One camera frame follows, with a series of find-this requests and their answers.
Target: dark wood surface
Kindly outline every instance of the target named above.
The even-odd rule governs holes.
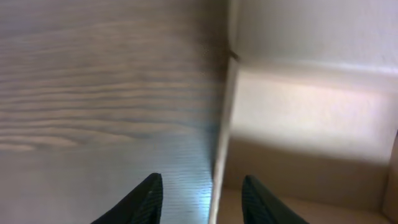
[[[0,0],[0,149],[217,134],[226,1]]]

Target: wooden table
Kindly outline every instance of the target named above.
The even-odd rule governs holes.
[[[3,221],[90,222],[161,172],[162,223],[206,223],[226,11],[214,0],[0,0]]]

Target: black object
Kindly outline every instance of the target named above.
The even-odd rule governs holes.
[[[153,173],[91,224],[159,224],[162,202],[162,176]]]
[[[243,180],[242,210],[244,224],[308,224],[251,175]]]

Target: open box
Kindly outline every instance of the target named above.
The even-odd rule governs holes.
[[[248,174],[309,223],[398,222],[394,77],[234,60],[229,74],[217,223],[243,223]]]

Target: wooden floor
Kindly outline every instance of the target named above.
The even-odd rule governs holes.
[[[226,1],[0,0],[0,149],[213,133]]]

